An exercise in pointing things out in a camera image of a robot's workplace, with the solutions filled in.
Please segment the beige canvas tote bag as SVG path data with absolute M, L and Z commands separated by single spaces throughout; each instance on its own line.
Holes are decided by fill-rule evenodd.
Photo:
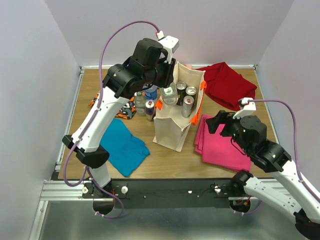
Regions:
M 173 82 L 186 83 L 188 87 L 195 87 L 195 101 L 190 116 L 183 117 L 181 105 L 168 105 L 160 96 L 155 107 L 155 137 L 153 141 L 166 148 L 180 152 L 183 148 L 191 125 L 196 125 L 200 120 L 201 108 L 207 83 L 204 80 L 205 72 L 189 69 L 181 63 L 177 63 L 173 70 Z

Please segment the green glass bottle front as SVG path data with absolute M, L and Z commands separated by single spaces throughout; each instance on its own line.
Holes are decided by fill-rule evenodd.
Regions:
M 146 100 L 147 99 L 143 92 L 138 91 L 134 94 L 134 105 L 135 105 L 136 112 L 139 115 L 143 116 L 146 114 L 146 106 L 145 106 Z

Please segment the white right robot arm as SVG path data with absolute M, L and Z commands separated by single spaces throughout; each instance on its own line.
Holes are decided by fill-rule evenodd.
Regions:
M 286 196 L 266 186 L 252 173 L 241 170 L 230 182 L 230 191 L 256 197 L 286 215 L 300 234 L 309 240 L 320 238 L 320 202 L 299 179 L 295 162 L 278 143 L 267 139 L 267 126 L 255 115 L 235 118 L 235 113 L 221 110 L 206 119 L 208 131 L 214 134 L 219 125 L 222 137 L 230 137 L 250 160 L 275 178 L 290 194 Z

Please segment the dark can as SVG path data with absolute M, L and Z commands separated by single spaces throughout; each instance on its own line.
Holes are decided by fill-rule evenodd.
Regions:
M 183 105 L 183 100 L 184 97 L 186 96 L 186 88 L 187 88 L 187 84 L 184 81 L 178 81 L 176 83 L 176 89 L 177 89 L 177 105 L 178 106 L 182 106 Z

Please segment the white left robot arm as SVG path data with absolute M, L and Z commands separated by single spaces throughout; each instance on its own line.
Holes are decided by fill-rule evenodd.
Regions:
M 132 56 L 109 68 L 97 101 L 77 131 L 63 137 L 65 146 L 86 166 L 85 172 L 93 179 L 93 191 L 99 197 L 107 197 L 111 191 L 111 176 L 106 165 L 110 154 L 100 144 L 105 131 L 134 93 L 147 85 L 170 86 L 176 64 L 173 53 L 178 47 L 179 40 L 173 36 L 158 41 L 140 40 Z

